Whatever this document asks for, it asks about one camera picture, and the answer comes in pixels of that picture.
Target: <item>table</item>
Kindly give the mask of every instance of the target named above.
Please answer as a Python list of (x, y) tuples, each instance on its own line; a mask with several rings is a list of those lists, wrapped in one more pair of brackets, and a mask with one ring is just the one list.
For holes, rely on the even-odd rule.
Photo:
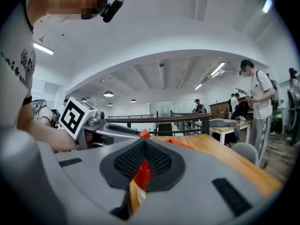
[[(196, 150), (210, 154), (229, 165), (233, 170), (247, 178), (262, 194), (269, 196), (281, 188), (281, 183), (268, 175), (264, 170), (254, 165), (232, 149), (223, 146), (220, 142), (207, 134), (189, 136), (152, 136), (151, 139), (161, 141), (175, 139)], [(132, 210), (135, 212), (140, 203), (137, 199), (136, 183), (132, 180), (129, 185)]]
[[(246, 143), (249, 143), (250, 139), (250, 130), (251, 130), (251, 121), (246, 120), (244, 123), (240, 123), (238, 120), (229, 120), (229, 119), (211, 119), (210, 121), (214, 120), (222, 120), (224, 122), (234, 122), (237, 125), (240, 126), (240, 130), (242, 129), (247, 129), (247, 134), (246, 134)], [(225, 143), (225, 135), (228, 133), (233, 133), (234, 132), (234, 127), (210, 127), (211, 132), (219, 133), (220, 134), (220, 143), (224, 144)]]

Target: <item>red object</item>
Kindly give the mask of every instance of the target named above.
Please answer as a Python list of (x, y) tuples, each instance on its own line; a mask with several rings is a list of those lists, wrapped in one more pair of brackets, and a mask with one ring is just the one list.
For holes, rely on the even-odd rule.
[[(149, 136), (150, 134), (148, 133), (148, 131), (146, 129), (143, 130), (142, 132), (140, 132), (139, 135), (142, 136), (142, 137), (146, 136), (144, 138), (149, 138), (150, 137)], [(182, 147), (189, 148), (189, 149), (194, 149), (194, 148), (192, 148), (190, 146), (185, 145), (182, 142), (178, 142), (175, 139), (167, 139), (167, 140), (165, 140), (165, 142), (167, 142), (167, 143), (173, 143), (175, 145), (182, 146)], [(135, 183), (142, 190), (146, 191), (146, 184), (147, 184), (147, 182), (151, 181), (151, 173), (150, 173), (150, 169), (149, 169), (148, 163), (146, 162), (145, 159), (143, 160), (142, 165), (139, 168), (139, 171), (134, 176), (133, 180), (135, 181)]]
[(146, 129), (144, 129), (142, 132), (140, 132), (139, 136), (141, 136), (143, 138), (150, 138), (151, 137), (150, 133)]

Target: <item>floor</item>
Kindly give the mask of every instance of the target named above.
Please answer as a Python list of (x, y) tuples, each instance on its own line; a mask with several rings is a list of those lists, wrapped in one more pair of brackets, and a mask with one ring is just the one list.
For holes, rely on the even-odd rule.
[[(246, 130), (243, 129), (241, 130), (241, 139), (239, 142), (245, 141)], [(299, 146), (285, 144), (285, 135), (270, 135), (267, 151), (261, 163), (262, 169), (281, 183), (285, 184), (297, 160), (299, 150)]]

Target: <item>black railing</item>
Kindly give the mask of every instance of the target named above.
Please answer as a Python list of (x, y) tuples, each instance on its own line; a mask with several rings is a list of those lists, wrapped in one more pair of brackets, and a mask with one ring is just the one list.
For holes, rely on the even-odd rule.
[(108, 116), (109, 119), (122, 119), (122, 118), (154, 118), (154, 114), (149, 115), (129, 115), (129, 116)]
[[(118, 119), (106, 119), (106, 122), (113, 122), (113, 123), (127, 123), (127, 127), (131, 127), (131, 123), (156, 123), (156, 129), (153, 132), (150, 132), (150, 134), (159, 134), (158, 131), (158, 123), (160, 122), (174, 122), (177, 125), (177, 128), (181, 130), (179, 131), (170, 131), (172, 133), (183, 133), (184, 135), (186, 133), (195, 133), (198, 134), (198, 132), (202, 132), (202, 134), (209, 134), (210, 128), (209, 128), (209, 113), (182, 113), (177, 114), (176, 116), (172, 117), (160, 117), (160, 118), (118, 118)], [(201, 120), (202, 125), (200, 129), (192, 129), (192, 127), (189, 127), (185, 124), (187, 121), (189, 123), (195, 124), (193, 121), (195, 120)]]

